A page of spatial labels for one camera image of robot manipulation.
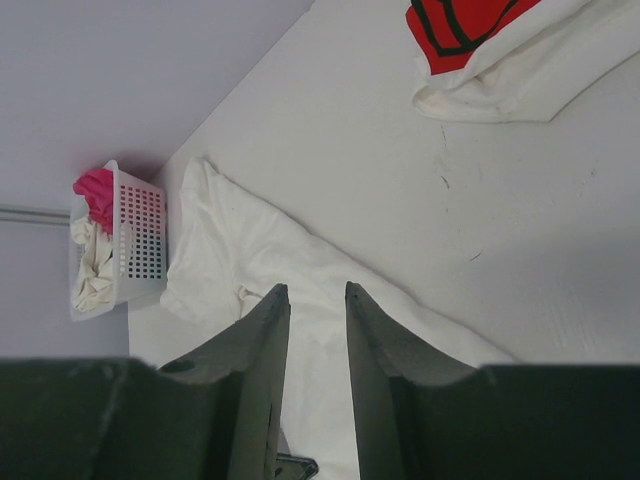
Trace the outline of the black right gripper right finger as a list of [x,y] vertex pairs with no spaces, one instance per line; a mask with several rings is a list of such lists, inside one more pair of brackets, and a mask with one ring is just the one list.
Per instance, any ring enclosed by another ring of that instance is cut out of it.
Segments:
[[527,479],[499,385],[519,364],[471,367],[391,318],[359,284],[345,290],[359,473],[363,479]]

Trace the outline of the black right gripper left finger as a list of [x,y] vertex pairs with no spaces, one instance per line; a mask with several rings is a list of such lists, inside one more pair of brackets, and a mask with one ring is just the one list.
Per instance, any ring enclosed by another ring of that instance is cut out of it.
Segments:
[[272,479],[290,304],[276,285],[246,316],[159,369],[122,363],[110,479]]

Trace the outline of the plain white t-shirt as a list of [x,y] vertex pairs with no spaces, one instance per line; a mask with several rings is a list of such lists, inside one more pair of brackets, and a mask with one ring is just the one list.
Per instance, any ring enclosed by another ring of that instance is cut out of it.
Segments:
[[281,426],[292,451],[318,463],[322,479],[359,475],[346,338],[348,283],[361,285],[392,318],[467,365],[512,361],[509,353],[419,305],[204,159],[188,162],[180,205],[181,232],[163,307],[215,335],[275,285],[287,286],[291,319]]

